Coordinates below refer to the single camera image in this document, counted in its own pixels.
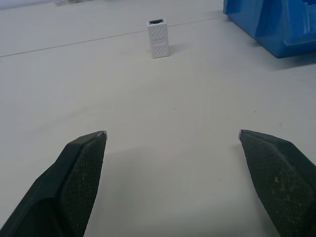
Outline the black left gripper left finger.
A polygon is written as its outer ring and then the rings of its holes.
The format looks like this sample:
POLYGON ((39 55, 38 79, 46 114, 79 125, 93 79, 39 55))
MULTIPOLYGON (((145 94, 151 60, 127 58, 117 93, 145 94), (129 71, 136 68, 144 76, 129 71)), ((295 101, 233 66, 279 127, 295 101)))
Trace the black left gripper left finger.
POLYGON ((107 133, 68 143, 31 185, 0 237, 83 237, 98 193, 107 133))

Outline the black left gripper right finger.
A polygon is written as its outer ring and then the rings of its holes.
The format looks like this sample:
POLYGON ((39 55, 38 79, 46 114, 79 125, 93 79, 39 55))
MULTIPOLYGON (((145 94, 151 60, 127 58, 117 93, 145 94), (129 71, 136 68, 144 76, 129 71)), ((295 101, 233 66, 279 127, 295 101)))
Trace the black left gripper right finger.
POLYGON ((316 165, 294 144, 239 132, 253 186, 281 237, 316 237, 316 165))

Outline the small white connector block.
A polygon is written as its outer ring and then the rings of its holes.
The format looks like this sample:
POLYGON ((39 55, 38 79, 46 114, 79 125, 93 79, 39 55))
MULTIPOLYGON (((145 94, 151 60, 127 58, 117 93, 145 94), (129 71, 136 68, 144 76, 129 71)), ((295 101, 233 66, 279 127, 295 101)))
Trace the small white connector block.
POLYGON ((153 59, 170 55, 167 23, 164 18, 147 21, 151 55, 153 59))

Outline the blue plastic bin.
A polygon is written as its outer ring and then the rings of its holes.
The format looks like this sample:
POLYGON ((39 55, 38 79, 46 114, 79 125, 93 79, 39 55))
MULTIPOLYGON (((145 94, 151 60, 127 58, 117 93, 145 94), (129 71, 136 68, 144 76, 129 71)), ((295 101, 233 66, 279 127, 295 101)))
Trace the blue plastic bin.
POLYGON ((316 0, 224 0, 223 13, 276 58, 316 52, 316 0))

